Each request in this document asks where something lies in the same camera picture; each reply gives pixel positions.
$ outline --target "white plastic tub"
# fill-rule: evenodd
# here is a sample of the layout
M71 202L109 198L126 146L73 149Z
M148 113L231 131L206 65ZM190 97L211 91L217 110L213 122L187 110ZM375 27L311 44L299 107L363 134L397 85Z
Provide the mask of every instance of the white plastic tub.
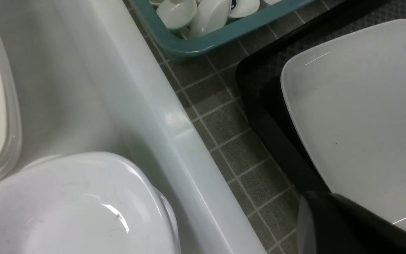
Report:
M171 201L182 253L265 253L122 0L0 0L18 92L17 169L108 151Z

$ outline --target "floor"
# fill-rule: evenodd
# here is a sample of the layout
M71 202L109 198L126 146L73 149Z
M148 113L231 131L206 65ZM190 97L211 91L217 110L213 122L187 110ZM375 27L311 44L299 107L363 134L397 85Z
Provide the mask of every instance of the floor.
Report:
M343 0L317 0L182 66L171 63L125 3L261 243L297 254L298 194L247 124L235 82L246 56Z

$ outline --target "gray tile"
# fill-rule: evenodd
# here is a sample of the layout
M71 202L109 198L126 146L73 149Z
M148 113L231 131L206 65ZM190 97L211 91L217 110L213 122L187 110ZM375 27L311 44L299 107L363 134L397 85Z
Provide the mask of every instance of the gray tile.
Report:
M214 162L216 163L217 167L219 167L220 172L222 173L223 177L225 180L228 182L234 178L233 172L230 170L228 167L227 163L222 157L222 154L220 153L219 149L216 149L211 153L211 156L214 159Z
M156 58L156 61L157 61L158 63L162 63L162 62L163 62L162 57L161 57L161 55L159 54L158 49L157 49L157 48L155 47L155 45L153 44L153 40L151 40L150 37L146 37L146 38L145 38L145 42L147 42L147 45L148 45L148 47L150 48L151 52L153 53L154 58Z
M242 113L245 114L245 108L244 108L244 103L242 102L242 99L241 98L237 99L236 103L239 105L239 108L241 109Z
M204 56L182 65L170 63L170 67L183 87L214 73L213 68Z
M209 59L217 70L239 62L246 56L237 40L208 53Z
M280 251L280 247L275 247L275 248L273 248L273 250L271 250L270 252L269 252L269 254L283 254L283 252L282 251Z
M316 0L298 9L297 13L301 16L303 21L308 22L326 11L327 7L325 7L324 3L321 0Z
M333 8L344 1L345 0L324 0L324 2L327 4L329 8Z
M283 251L286 252L286 254L299 254L299 250L297 248L297 235L296 233L293 233L292 235L288 236L286 240L284 240L282 243L282 248Z
M197 132L200 135L200 137L202 138L203 143L205 144L206 148L208 150L215 148L216 145L214 144L212 138L210 137L207 130L203 126L202 122L200 120L197 120L193 123L193 125L195 126L195 129L197 129Z
M169 56L166 54L166 52L161 48L161 46L156 42L157 47L159 48L159 51L161 52L162 56L164 59L167 61L169 60Z
M264 225L264 222L261 220L261 218L259 218L259 215L255 213L248 220L252 225L253 230L255 231L259 240L263 244L263 247L265 249L269 249L270 247L272 247L275 244L275 241L272 238L269 230L266 228L266 225Z
M293 31L294 29L298 28L301 25L303 25L303 22L298 18L295 12L292 12L280 19L277 19L276 21L273 21L270 24L270 28L279 38Z
M217 75L192 85L186 89L186 92L200 115L232 99Z
M275 36L268 27L261 27L240 38L240 43L244 46L247 53L251 54L263 48L275 40Z
M131 4L129 3L128 0L123 0L123 3L126 6L126 8L131 8Z
M249 131L221 147L234 172L239 175L264 161L269 153L253 131Z
M203 117L203 121L218 144L248 129L247 121L235 101Z
M134 23L137 25L137 28L139 29L140 33L145 36L147 35L147 31L145 30L145 28L142 25L142 22L140 21L139 17L137 16L137 14L134 12L134 10L129 10L129 14L131 14L131 17L134 20Z
M243 175L240 181L255 206L261 206L288 187L272 159Z
M297 213L299 201L291 191L287 191L270 204L262 208L259 213L272 230L277 240L297 226Z
M220 73L220 76L222 77L223 81L225 82L225 85L227 85L228 89L230 90L230 92L234 98L237 98L240 96L239 88L238 88L237 82L236 82L236 68L237 68L237 65L232 66Z
M161 69L162 72L164 72L164 75L166 76L167 80L169 81L171 87L173 88L174 91L179 90L179 85L174 79L172 72L169 70L166 64L161 64Z
M250 203L250 200L248 200L247 195L245 195L245 192L242 190L237 181L234 181L230 184L230 189L232 190L233 195L235 196L245 215L253 212L254 208Z
M186 113L189 116L190 120L196 119L197 114L195 113L195 110L190 105L190 102L185 97L184 93L183 92L176 93L176 96L178 97L178 99L181 102L182 106L186 110Z
M297 199L300 200L300 192L299 192L295 187L292 187L292 191L294 192L294 194L295 194L295 196L297 197Z

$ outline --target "black object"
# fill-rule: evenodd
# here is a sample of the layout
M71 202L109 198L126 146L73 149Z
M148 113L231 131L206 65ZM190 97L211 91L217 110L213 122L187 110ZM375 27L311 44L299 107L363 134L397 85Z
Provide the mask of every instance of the black object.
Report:
M406 232L330 192L290 119L280 74L285 63L304 50L395 19L406 19L406 0L345 0L237 67L248 122L310 209L317 253L406 253Z
M349 199L330 193L306 192L316 244L322 254L406 254L406 232Z

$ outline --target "white dish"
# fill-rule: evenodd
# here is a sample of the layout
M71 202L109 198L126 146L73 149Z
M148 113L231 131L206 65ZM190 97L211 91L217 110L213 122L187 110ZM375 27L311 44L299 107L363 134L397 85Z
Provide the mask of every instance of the white dish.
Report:
M281 81L330 190L406 230L406 20L300 53Z
M232 0L204 0L190 23L189 39L195 39L222 28L227 23Z
M109 153L51 159L0 182L0 254L175 254L145 175Z
M252 15L259 9L259 0L237 0L235 8L230 12L229 17L240 19Z
M169 30L179 30L189 25L197 13L197 2L195 0L183 0L174 2L164 0L156 10L164 25Z

